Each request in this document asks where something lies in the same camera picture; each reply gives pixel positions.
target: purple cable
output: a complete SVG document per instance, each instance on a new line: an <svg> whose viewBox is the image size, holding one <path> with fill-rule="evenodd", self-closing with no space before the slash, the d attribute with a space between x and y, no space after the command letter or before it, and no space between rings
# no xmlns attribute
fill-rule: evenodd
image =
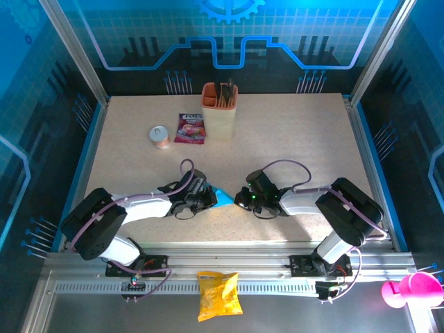
<svg viewBox="0 0 444 333"><path fill-rule="evenodd" d="M86 229L88 229L91 226L91 224L93 224L93 222L97 219L97 217L102 215L104 212L106 212L112 206L118 205L119 203L123 203L123 202L125 202L127 200L143 200L143 199L150 199L150 198L164 198L165 196L172 196L173 194L176 194L176 193L179 193L180 191L182 191L191 182L191 179L194 176L194 163L189 158L184 159L180 163L180 172L181 172L181 174L183 175L183 167L182 166L183 166L183 164L185 162L189 162L191 164L191 173L190 173L189 178L187 179L187 181L184 183L184 185L182 185L178 189L175 189L174 191L171 191L171 192L168 192L168 193L164 193L164 194L153 194L153 193L150 193L150 194L135 194L134 196L128 196L128 197L125 197L125 198L120 198L120 199L117 199L115 201L112 201L111 203L108 203L104 208L102 208L97 213L95 213L88 220L88 222L85 223L84 226L77 232L76 236L74 236L74 238L71 241L71 246L69 247L69 250L70 251L74 251L74 246L76 245L76 243L79 240L79 238L82 237L82 234L86 231Z"/></svg>
<svg viewBox="0 0 444 333"><path fill-rule="evenodd" d="M315 188L315 189L299 189L294 192L295 193L315 193L315 192L319 192L319 191L326 191L326 192L330 192L331 194L334 194L340 201L342 201L344 204L346 204L357 216L359 216L361 219L363 219L365 222L367 222L367 224L371 225L374 229L381 232L383 234L383 236L381 236L380 238L378 238L376 240L383 240L383 239L387 238L388 234L385 232L384 229L379 227L376 223L371 221L367 216L362 214L350 201L345 199L342 195L340 195L340 193L338 191L335 191L334 189L331 189L329 187L319 187L319 188Z"/></svg>
<svg viewBox="0 0 444 333"><path fill-rule="evenodd" d="M309 170L304 164L302 164L302 163L300 163L300 162L298 162L298 161L294 161L294 160L286 160L286 159L283 159L283 160L276 160L276 161L274 161L274 162L271 162L271 163L267 164L267 165L264 166L261 170L263 171L263 170L265 170L265 169L271 167L272 165L274 165L274 164L276 164L276 163L281 163L281 162L290 162L290 163L297 164L298 166L302 167L302 168L308 173L308 179L307 179L306 181L304 181L304 182L299 182L299 183L293 185L293 186L291 187L291 190L292 190L292 191L294 191L295 187L297 187L297 186L301 186L301 185L304 185L304 184L307 184L307 183L311 180L311 172L310 172L310 170Z"/></svg>
<svg viewBox="0 0 444 333"><path fill-rule="evenodd" d="M132 274L155 274L155 273L161 273L161 272L168 272L168 274L166 275L166 277L161 281L161 283L159 283L153 290L149 291L148 293L146 293L145 295L142 295L140 297L137 297L135 300L143 300L144 298L150 296L151 294L155 293L157 290L159 290L159 288L161 286L164 285L164 283L169 279L169 277L172 274L172 270L171 268L159 268L159 269L153 269L152 271L136 271L134 269L130 269L128 267L125 267L124 265L120 264L119 262L114 262L111 260L111 262L116 265L117 267L119 267L120 269L123 269L124 271L127 271L128 273L132 273Z"/></svg>

